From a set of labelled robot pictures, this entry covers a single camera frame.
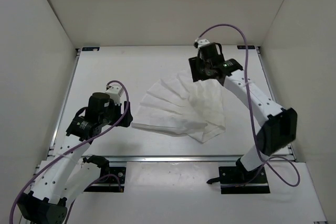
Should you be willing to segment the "white pleated skirt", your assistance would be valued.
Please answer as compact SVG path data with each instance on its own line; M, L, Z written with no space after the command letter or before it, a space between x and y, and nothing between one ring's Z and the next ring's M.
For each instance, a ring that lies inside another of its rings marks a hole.
M189 70L180 71L146 91L132 127L205 143L226 131L223 99L216 80L193 82Z

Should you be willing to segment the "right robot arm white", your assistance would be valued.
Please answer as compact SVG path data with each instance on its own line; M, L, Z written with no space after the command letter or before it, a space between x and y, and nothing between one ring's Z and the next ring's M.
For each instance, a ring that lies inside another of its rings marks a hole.
M194 46L197 56L188 60L193 81L217 80L252 110L252 121L260 125L255 145L236 162L236 178L248 182L264 161L296 139L297 113L265 95L238 61L225 60L220 44L204 39Z

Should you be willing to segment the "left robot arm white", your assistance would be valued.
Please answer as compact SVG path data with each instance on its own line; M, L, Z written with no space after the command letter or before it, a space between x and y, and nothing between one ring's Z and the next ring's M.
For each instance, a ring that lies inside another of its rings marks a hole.
M37 173L31 190L18 196L15 205L23 217L32 223L63 223L75 199L110 174L106 158L83 154L105 134L103 127L128 127L132 120L129 100L120 103L119 95L113 99L108 93L93 93L66 129L61 152Z

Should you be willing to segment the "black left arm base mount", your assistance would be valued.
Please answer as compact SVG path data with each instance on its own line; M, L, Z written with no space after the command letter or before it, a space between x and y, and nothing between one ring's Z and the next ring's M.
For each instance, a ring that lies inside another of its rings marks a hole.
M99 181L90 185L85 192L123 193L125 187L126 163L110 163L108 171L101 171Z

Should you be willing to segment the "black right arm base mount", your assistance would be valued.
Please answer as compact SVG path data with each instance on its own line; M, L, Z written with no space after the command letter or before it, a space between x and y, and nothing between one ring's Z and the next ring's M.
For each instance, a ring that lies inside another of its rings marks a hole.
M206 183L220 184L221 194L269 194L270 188L264 168L245 176L236 166L220 166L219 176Z

